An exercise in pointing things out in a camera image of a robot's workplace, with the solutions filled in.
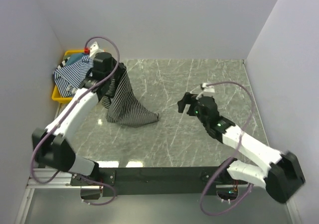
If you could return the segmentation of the black striped tank top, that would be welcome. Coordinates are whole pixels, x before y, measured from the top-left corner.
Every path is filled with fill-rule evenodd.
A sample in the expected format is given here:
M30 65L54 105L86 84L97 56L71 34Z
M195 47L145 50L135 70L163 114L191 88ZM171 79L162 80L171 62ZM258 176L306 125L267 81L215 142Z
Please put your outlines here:
M107 93L101 99L106 120L128 127L141 127L159 121L159 114L148 110L135 97L126 66L121 63Z

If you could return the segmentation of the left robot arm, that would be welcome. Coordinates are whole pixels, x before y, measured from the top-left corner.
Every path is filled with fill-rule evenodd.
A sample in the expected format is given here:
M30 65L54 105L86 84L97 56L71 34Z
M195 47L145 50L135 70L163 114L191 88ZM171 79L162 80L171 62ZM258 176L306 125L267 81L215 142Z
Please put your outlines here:
M119 66L108 52L97 53L93 67L80 84L71 102L45 129L37 128L32 134L33 154L30 164L34 176L34 164L44 164L57 171L82 175L88 185L99 181L98 163L77 155L69 140L90 110L107 93L111 80Z

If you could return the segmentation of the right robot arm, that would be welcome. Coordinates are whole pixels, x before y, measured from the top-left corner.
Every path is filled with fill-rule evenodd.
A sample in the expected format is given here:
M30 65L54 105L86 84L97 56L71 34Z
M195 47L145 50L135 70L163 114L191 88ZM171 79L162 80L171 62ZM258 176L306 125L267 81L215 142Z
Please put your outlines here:
M197 117L211 138L253 162L250 165L234 157L228 158L211 176L205 190L218 178L225 184L233 180L244 181L265 189L276 202L284 204L305 184L295 154L273 149L248 135L234 122L220 115L212 96L187 92L177 105L179 113L189 105L187 114Z

